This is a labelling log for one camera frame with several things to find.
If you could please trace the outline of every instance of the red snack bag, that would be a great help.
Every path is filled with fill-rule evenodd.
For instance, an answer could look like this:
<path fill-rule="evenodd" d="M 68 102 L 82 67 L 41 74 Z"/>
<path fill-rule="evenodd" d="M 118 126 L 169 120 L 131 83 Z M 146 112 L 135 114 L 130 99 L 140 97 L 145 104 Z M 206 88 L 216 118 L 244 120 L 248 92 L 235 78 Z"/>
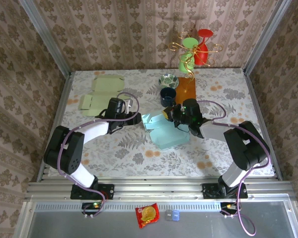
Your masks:
<path fill-rule="evenodd" d="M 159 209 L 157 204 L 151 206 L 136 208 L 136 216 L 139 228 L 145 227 L 145 225 L 159 220 Z"/>

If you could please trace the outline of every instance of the floral tablecloth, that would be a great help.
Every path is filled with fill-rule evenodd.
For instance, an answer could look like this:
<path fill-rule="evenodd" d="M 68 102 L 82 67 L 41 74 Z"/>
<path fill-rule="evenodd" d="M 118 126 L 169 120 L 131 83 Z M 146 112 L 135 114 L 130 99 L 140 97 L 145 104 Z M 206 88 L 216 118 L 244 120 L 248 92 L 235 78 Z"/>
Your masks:
<path fill-rule="evenodd" d="M 158 78 L 172 73 L 183 77 L 177 69 L 159 70 L 111 70 L 77 71 L 68 98 L 62 125 L 73 128 L 92 117 L 84 117 L 78 110 L 81 95 L 91 92 L 92 80 L 101 74 L 119 74 L 125 77 L 125 90 L 137 96 L 140 113 L 162 110 Z M 197 100 L 213 100 L 221 103 L 227 117 L 221 122 L 240 123 L 250 120 L 260 131 L 246 81 L 241 69 L 196 69 Z M 213 118 L 222 112 L 208 103 L 200 105 L 204 117 Z M 145 132 L 142 123 L 127 126 L 112 135 L 105 135 L 84 145 L 82 163 L 98 177 L 127 176 L 219 176 L 232 158 L 224 142 L 200 139 L 191 135 L 190 142 L 165 150 L 159 150 Z M 57 176 L 50 168 L 50 176 Z M 272 166 L 253 171 L 251 176 L 273 176 Z"/>

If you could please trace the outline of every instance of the orange board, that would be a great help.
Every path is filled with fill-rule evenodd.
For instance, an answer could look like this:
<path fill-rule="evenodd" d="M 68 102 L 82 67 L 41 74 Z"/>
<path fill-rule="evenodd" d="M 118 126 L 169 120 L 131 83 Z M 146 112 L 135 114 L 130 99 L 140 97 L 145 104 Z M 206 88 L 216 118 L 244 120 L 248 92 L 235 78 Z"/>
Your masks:
<path fill-rule="evenodd" d="M 195 92 L 195 79 L 188 84 L 191 78 L 179 78 L 179 85 L 175 89 L 177 96 L 175 97 L 175 102 L 177 104 L 182 104 L 184 100 L 189 98 L 196 99 Z"/>

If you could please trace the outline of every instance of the small bowl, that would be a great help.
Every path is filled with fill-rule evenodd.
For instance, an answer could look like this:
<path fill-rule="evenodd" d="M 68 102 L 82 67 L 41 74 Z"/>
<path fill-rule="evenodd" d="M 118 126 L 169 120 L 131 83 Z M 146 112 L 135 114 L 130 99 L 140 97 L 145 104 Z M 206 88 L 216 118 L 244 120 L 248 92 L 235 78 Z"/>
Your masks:
<path fill-rule="evenodd" d="M 166 73 L 160 77 L 159 85 L 161 88 L 169 87 L 175 89 L 179 85 L 179 79 L 173 74 Z"/>

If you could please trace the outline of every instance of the dark blue mug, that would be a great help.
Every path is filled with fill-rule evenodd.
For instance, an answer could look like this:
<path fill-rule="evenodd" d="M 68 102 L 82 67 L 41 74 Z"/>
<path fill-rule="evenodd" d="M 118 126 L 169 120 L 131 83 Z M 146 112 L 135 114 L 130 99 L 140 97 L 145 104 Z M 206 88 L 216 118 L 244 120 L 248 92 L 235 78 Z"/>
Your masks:
<path fill-rule="evenodd" d="M 172 107 L 175 105 L 175 96 L 177 95 L 173 88 L 162 88 L 160 91 L 160 102 L 161 105 L 166 107 Z"/>

